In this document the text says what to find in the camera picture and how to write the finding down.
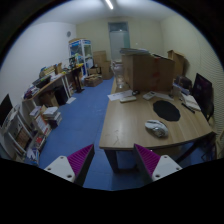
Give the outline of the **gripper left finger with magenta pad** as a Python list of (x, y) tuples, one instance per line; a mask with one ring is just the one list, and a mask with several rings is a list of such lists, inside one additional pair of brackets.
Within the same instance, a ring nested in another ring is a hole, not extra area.
[(88, 145), (68, 157), (59, 156), (45, 168), (45, 171), (82, 186), (94, 154), (94, 145)]

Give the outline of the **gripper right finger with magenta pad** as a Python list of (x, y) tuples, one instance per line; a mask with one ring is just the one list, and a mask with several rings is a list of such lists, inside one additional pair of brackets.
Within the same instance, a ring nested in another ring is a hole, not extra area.
[(145, 185), (182, 169), (168, 155), (160, 156), (138, 144), (134, 145), (133, 152)]

